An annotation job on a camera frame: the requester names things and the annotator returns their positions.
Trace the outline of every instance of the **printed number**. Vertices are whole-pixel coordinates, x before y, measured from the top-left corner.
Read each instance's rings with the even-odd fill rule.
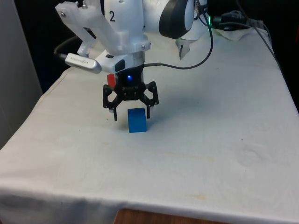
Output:
[[[110,15],[112,16],[111,19],[110,19],[110,21],[111,21],[111,22],[115,22],[115,20],[113,19],[114,16],[115,16],[114,12],[113,12],[113,11],[110,11]]]

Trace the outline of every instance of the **blue cube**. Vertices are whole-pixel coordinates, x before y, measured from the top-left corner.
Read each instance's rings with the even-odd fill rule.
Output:
[[[146,116],[144,108],[128,109],[129,132],[146,132]]]

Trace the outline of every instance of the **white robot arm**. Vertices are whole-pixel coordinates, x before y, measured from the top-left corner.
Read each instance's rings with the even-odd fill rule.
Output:
[[[80,65],[84,60],[75,55],[66,62],[95,73],[116,73],[143,64],[143,52],[150,49],[144,32],[173,39],[186,34],[193,24],[194,0],[86,0],[82,7],[64,2],[56,10],[64,24],[83,41],[79,55],[87,57],[95,42],[84,28],[90,28],[106,49],[96,58],[94,69]]]
[[[141,100],[150,107],[159,103],[155,82],[144,84],[144,52],[150,49],[145,32],[177,39],[185,35],[194,21],[195,0],[85,0],[82,7],[64,2],[56,6],[63,23],[83,42],[78,54],[68,54],[65,62],[94,73],[102,70],[115,75],[116,86],[104,85],[103,106],[114,112],[122,101]],[[96,40],[85,30],[89,28]],[[91,45],[105,47],[95,60],[88,58]],[[153,99],[145,94],[148,89]],[[117,94],[113,102],[108,96]]]

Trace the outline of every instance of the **table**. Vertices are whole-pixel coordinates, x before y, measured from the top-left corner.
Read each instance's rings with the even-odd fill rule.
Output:
[[[206,33],[178,59],[151,37],[147,62],[192,65]],[[299,117],[255,31],[214,32],[193,70],[147,68],[160,104],[146,133],[128,133],[102,108],[106,74],[68,69],[0,151],[3,224],[112,224],[119,209],[225,223],[299,223]]]
[[[114,224],[225,224],[195,218],[164,215],[153,212],[122,209],[116,214]]]

